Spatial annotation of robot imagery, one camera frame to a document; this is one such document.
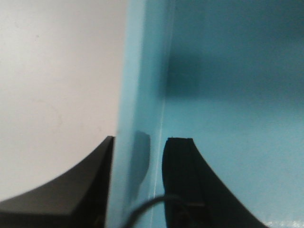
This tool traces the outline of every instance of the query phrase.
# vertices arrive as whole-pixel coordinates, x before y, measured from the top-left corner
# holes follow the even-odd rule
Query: light blue panel
[[[163,128],[262,222],[304,227],[304,1],[178,0]]]
[[[107,227],[163,194],[168,137],[194,138],[239,200],[304,228],[304,1],[131,0]],[[138,227],[165,228],[163,205]]]
[[[170,1],[132,0],[107,227],[154,197],[170,41]],[[138,227],[149,227],[152,211]]]

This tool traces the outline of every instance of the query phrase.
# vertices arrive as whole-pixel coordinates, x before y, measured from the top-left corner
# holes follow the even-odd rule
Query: black rubber piece
[[[200,228],[266,228],[229,191],[208,166],[193,139],[169,138],[162,160],[165,194],[181,197]],[[173,205],[165,202],[168,228],[188,228]]]
[[[114,137],[54,180],[0,202],[1,228],[102,227]]]

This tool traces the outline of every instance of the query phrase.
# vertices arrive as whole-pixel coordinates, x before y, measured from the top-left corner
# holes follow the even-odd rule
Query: white surface
[[[115,135],[126,0],[0,0],[0,200]]]

